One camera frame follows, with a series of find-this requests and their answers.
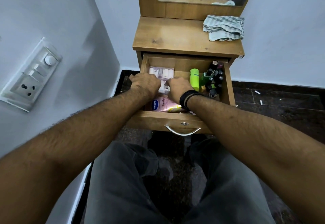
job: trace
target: drawer handle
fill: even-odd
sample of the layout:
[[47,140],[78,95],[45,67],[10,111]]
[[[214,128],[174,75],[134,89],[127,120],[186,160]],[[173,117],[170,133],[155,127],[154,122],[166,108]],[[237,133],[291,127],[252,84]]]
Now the drawer handle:
[[190,136],[193,133],[196,133],[198,130],[200,130],[201,128],[198,128],[197,130],[190,132],[190,133],[179,133],[179,132],[175,132],[173,129],[170,128],[170,126],[165,126],[169,131],[173,132],[174,134],[177,134],[179,136]]

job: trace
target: wristband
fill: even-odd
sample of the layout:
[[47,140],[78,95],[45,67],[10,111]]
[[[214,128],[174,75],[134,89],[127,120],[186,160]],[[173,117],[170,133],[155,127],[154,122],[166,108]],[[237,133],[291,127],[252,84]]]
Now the wristband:
[[196,95],[204,96],[203,94],[199,93],[196,90],[186,91],[179,99],[179,104],[181,105],[182,109],[189,110],[189,108],[187,107],[187,102],[191,97]]

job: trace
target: drawer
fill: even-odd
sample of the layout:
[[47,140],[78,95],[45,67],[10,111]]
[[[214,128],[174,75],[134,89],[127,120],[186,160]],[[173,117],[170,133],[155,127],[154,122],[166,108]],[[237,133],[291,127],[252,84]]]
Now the drawer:
[[[150,66],[174,68],[174,77],[189,79],[189,71],[197,68],[201,73],[207,71],[213,58],[200,58],[195,56],[176,56],[144,54],[140,73],[148,73]],[[235,105],[234,92],[231,84],[229,63],[224,63],[224,81],[220,101],[229,105]],[[212,134],[209,128],[196,115],[163,113],[153,111],[138,111],[128,121],[127,127],[157,131],[168,131],[165,126],[181,134],[191,133],[201,128],[197,133]]]

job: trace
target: leg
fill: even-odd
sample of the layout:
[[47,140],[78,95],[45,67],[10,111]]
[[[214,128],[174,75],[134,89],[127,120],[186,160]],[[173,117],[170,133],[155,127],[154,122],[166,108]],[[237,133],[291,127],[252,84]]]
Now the leg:
[[153,151],[113,141],[94,162],[85,224],[168,223],[142,183],[157,168]]
[[193,143],[189,156],[202,167],[207,183],[185,223],[275,223],[258,177],[217,140]]

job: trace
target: reflected hand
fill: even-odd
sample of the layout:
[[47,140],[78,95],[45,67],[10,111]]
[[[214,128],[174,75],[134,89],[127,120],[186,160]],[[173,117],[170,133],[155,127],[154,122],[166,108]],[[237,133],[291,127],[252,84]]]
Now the reflected hand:
[[194,90],[191,84],[187,79],[184,79],[182,77],[175,77],[172,79],[167,80],[166,85],[169,85],[170,92],[168,94],[168,97],[173,100],[175,103],[179,104],[179,100],[181,96],[189,91]]
[[161,81],[154,74],[148,73],[130,75],[130,81],[132,81],[131,89],[143,91],[148,101],[156,96],[161,86]]

